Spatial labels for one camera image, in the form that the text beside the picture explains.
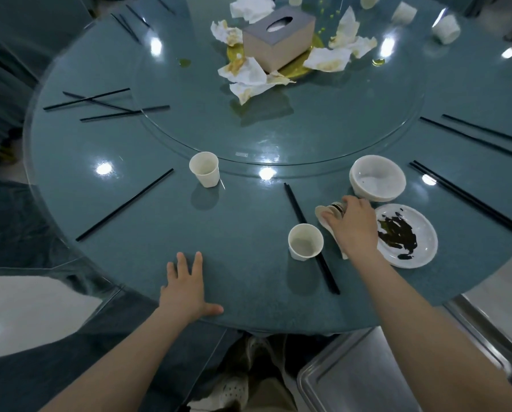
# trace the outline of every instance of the forearm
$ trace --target forearm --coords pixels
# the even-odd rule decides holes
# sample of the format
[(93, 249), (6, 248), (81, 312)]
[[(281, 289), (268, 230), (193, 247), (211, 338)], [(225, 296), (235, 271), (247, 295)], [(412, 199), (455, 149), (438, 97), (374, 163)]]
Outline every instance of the forearm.
[(163, 357), (187, 324), (157, 309), (42, 411), (137, 410)]
[(376, 252), (352, 258), (407, 383), (424, 411), (512, 410), (504, 373)]

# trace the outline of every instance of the chopstick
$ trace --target chopstick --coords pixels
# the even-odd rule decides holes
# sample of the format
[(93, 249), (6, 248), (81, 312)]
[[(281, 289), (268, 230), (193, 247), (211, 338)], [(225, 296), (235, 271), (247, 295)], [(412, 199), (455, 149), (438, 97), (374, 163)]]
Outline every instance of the chopstick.
[(119, 93), (119, 92), (124, 92), (124, 91), (129, 91), (129, 90), (130, 90), (130, 88), (117, 89), (116, 91), (106, 92), (104, 94), (99, 94), (97, 96), (87, 96), (85, 98), (81, 98), (81, 99), (78, 99), (78, 100), (75, 100), (75, 101), (68, 101), (66, 103), (59, 103), (59, 104), (49, 105), (47, 107), (44, 107), (43, 110), (44, 111), (53, 110), (54, 108), (64, 107), (66, 105), (71, 105), (71, 104), (77, 104), (77, 103), (81, 103), (83, 101), (91, 101), (91, 100), (93, 100), (95, 98), (100, 98), (101, 96), (110, 96), (111, 94), (116, 94), (116, 93)]
[(131, 8), (128, 4), (126, 4), (126, 8), (127, 8), (127, 9), (129, 9), (129, 10), (130, 10), (130, 12), (131, 12), (132, 14), (134, 14), (134, 15), (138, 18), (138, 20), (140, 20), (140, 21), (141, 21), (145, 26), (147, 26), (147, 27), (151, 28), (151, 26), (149, 25), (149, 23), (148, 23), (147, 21), (145, 21), (145, 19), (144, 19), (142, 16), (140, 16), (139, 14), (137, 14), (137, 13), (136, 13), (136, 11), (135, 11), (133, 8)]
[(121, 27), (126, 30), (126, 32), (132, 37), (132, 39), (134, 39), (137, 43), (139, 44), (142, 44), (141, 41), (139, 41), (138, 37), (136, 36), (136, 34), (134, 33), (134, 30), (132, 30), (130, 28), (130, 26), (128, 25), (128, 22), (126, 21), (126, 19), (122, 16), (122, 14), (119, 14), (119, 17), (121, 17), (122, 20), (124, 20), (124, 22), (120, 21), (117, 16), (115, 16), (113, 13), (111, 13), (111, 16), (113, 17), (113, 19), (115, 19), (119, 25), (121, 25)]
[[(63, 92), (64, 95), (71, 96), (73, 98), (85, 98), (84, 96), (79, 96), (78, 94), (73, 94), (72, 92), (67, 92), (67, 91), (62, 91), (62, 92)], [(99, 104), (99, 105), (104, 105), (106, 107), (116, 108), (117, 110), (134, 111), (134, 110), (130, 110), (129, 108), (121, 107), (119, 105), (104, 103), (103, 101), (98, 101), (98, 100), (88, 100), (88, 101), (90, 101), (91, 103), (95, 103), (95, 104)]]
[(166, 5), (166, 3), (162, 0), (157, 0), (166, 10), (168, 10), (170, 13), (176, 15), (176, 12), (172, 10), (170, 7)]
[[(294, 212), (296, 213), (298, 221), (300, 222), (300, 224), (307, 224), (307, 220), (304, 217), (304, 213), (301, 212), (300, 205), (298, 205), (298, 201), (296, 201), (296, 197), (294, 196), (294, 193), (292, 192), (290, 185), (288, 185), (285, 182), (284, 188), (287, 191), (288, 199), (290, 200), (290, 204), (292, 205)], [(323, 277), (325, 278), (328, 290), (336, 295), (340, 295), (340, 289), (338, 288), (338, 285), (336, 284), (336, 281), (334, 280), (334, 277), (332, 276), (332, 273), (328, 268), (328, 264), (326, 263), (325, 257), (322, 255), (322, 253), (319, 253), (318, 255), (315, 256), (315, 259), (317, 259), (317, 263), (319, 263), (319, 267), (321, 268)]]
[(465, 138), (473, 140), (474, 142), (477, 142), (477, 143), (480, 143), (480, 144), (485, 145), (487, 147), (490, 147), (491, 149), (494, 149), (494, 150), (497, 150), (499, 152), (506, 153), (507, 155), (512, 156), (512, 150), (503, 148), (502, 146), (499, 146), (497, 144), (490, 143), (490, 142), (487, 142), (486, 140), (482, 140), (482, 139), (479, 139), (477, 137), (470, 136), (469, 134), (466, 134), (466, 133), (463, 133), (461, 131), (458, 131), (455, 128), (452, 128), (452, 127), (449, 127), (449, 126), (445, 126), (444, 124), (438, 123), (437, 121), (430, 120), (429, 118), (420, 117), (420, 120), (423, 120), (423, 121), (428, 122), (430, 124), (434, 124), (434, 125), (436, 125), (438, 127), (441, 127), (441, 128), (443, 128), (445, 130), (448, 130), (450, 132), (459, 134), (460, 136), (464, 136)]
[(160, 110), (168, 110), (170, 109), (170, 105), (159, 105), (156, 107), (147, 107), (143, 110), (130, 110), (125, 112), (117, 112), (115, 114), (104, 114), (104, 115), (96, 115), (94, 117), (85, 117), (81, 118), (81, 122), (85, 123), (87, 121), (94, 121), (94, 120), (100, 120), (101, 118), (113, 118), (113, 117), (123, 117), (126, 115), (139, 115), (143, 114), (147, 111), (160, 111)]
[(480, 130), (486, 131), (487, 133), (496, 134), (499, 137), (512, 140), (512, 136), (510, 136), (509, 134), (502, 133), (497, 130), (493, 130), (492, 128), (487, 128), (487, 127), (480, 126), (478, 124), (470, 123), (469, 121), (462, 120), (461, 118), (452, 117), (451, 115), (448, 115), (448, 114), (443, 114), (441, 117), (448, 118), (449, 120), (456, 121), (458, 123), (466, 124), (467, 126), (470, 126), (470, 127), (479, 128)]
[(142, 196), (145, 192), (147, 192), (148, 190), (151, 189), (151, 187), (153, 187), (158, 181), (160, 181), (161, 179), (163, 179), (166, 175), (170, 174), (171, 172), (173, 172), (174, 169), (170, 169), (167, 173), (165, 173), (164, 175), (161, 175), (159, 176), (158, 179), (154, 180), (153, 182), (151, 182), (148, 186), (146, 186), (145, 188), (143, 188), (139, 193), (137, 193), (136, 195), (134, 195), (132, 198), (130, 198), (129, 200), (127, 200), (124, 204), (122, 204), (120, 207), (118, 207), (116, 210), (114, 210), (111, 214), (109, 214), (107, 217), (103, 218), (101, 221), (97, 222), (94, 226), (88, 228), (85, 232), (83, 232), (81, 235), (79, 235), (77, 238), (76, 238), (76, 241), (81, 241), (81, 240), (84, 240), (87, 236), (89, 236), (90, 234), (92, 234), (96, 229), (100, 228), (103, 224), (107, 223), (111, 218), (113, 218), (115, 215), (117, 215), (120, 211), (122, 211), (125, 207), (127, 207), (129, 204), (131, 204), (132, 202), (134, 202), (137, 198), (139, 198), (140, 196)]
[(483, 214), (488, 215), (493, 220), (499, 222), (500, 224), (504, 225), (506, 228), (512, 230), (512, 219), (509, 219), (508, 217), (506, 217), (506, 215), (500, 213), (499, 211), (496, 211), (496, 209), (494, 209), (493, 207), (490, 207), (489, 205), (485, 204), (480, 199), (474, 197), (472, 194), (466, 192), (459, 186), (453, 184), (451, 181), (445, 179), (443, 176), (439, 175), (438, 173), (433, 172), (431, 169), (422, 165), (418, 161), (414, 160), (410, 163), (410, 165), (413, 168), (415, 168), (417, 171), (419, 171), (420, 173), (430, 176), (438, 184), (440, 184), (441, 186), (443, 186), (445, 189), (449, 190), (453, 194), (457, 195), (462, 200), (466, 201), (466, 203), (479, 209)]

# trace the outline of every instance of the teal tabletop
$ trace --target teal tabletop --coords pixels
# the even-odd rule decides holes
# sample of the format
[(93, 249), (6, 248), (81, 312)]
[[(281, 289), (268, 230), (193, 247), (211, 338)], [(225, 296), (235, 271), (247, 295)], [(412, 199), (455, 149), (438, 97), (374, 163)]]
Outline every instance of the teal tabletop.
[[(212, 21), (232, 19), (235, 0), (131, 0), (122, 14), (134, 40), (111, 16), (96, 20), (46, 71), (26, 122), (27, 175), (33, 193), (65, 242), (109, 279), (157, 299), (166, 263), (178, 251), (204, 256), (208, 302), (225, 313), (209, 321), (250, 331), (333, 333), (377, 325), (371, 301), (349, 261), (314, 215), (352, 193), (349, 169), (367, 154), (399, 165), (407, 180), (394, 201), (434, 226), (438, 252), (427, 265), (399, 272), (431, 304), (465, 292), (512, 256), (512, 232), (408, 164), (418, 160), (512, 218), (512, 156), (422, 122), (451, 114), (512, 135), (509, 47), (457, 17), (460, 37), (433, 39), (444, 9), (433, 0), (410, 25), (390, 18), (401, 0), (363, 10), (359, 0), (304, 0), (325, 43), (351, 5), (359, 34), (378, 47), (345, 71), (312, 72), (240, 106), (218, 75), (227, 46)], [(276, 0), (277, 7), (288, 0)], [(381, 66), (373, 60), (385, 59)], [(117, 112), (69, 100), (94, 96), (143, 115), (81, 122)], [(512, 149), (512, 142), (472, 128), (468, 134)], [(189, 170), (201, 150), (220, 159), (221, 181), (203, 188)], [(169, 169), (174, 171), (85, 239), (76, 238)], [(315, 259), (293, 260), (287, 236), (298, 223), (283, 184), (325, 238), (323, 256), (341, 290), (334, 295)]]

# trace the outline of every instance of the gold plate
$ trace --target gold plate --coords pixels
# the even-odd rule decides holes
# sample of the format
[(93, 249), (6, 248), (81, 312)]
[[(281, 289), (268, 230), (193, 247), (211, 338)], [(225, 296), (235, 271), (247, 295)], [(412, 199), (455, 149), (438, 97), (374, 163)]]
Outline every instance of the gold plate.
[[(325, 47), (325, 45), (321, 41), (321, 38), (315, 33), (313, 34), (311, 47), (309, 47), (309, 49), (303, 52), (303, 54), (298, 56), (296, 59), (294, 59), (291, 62), (288, 62), (285, 66), (280, 68), (279, 73), (293, 80), (313, 71), (314, 69), (306, 68), (304, 66), (304, 62), (309, 56), (309, 52), (311, 52), (311, 49), (313, 49), (314, 47)], [(237, 58), (238, 53), (244, 55), (244, 47), (242, 43), (238, 43), (235, 46), (227, 47), (227, 57), (230, 62), (234, 61)]]

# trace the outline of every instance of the right hand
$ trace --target right hand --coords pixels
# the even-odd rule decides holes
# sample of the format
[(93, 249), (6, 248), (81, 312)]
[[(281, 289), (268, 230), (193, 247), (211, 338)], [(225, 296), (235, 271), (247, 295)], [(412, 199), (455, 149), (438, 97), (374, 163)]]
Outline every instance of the right hand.
[(342, 201), (347, 204), (342, 220), (336, 219), (334, 214), (329, 212), (322, 213), (323, 218), (334, 231), (338, 245), (350, 259), (372, 256), (378, 245), (374, 209), (367, 199), (358, 199), (350, 195), (343, 197)]

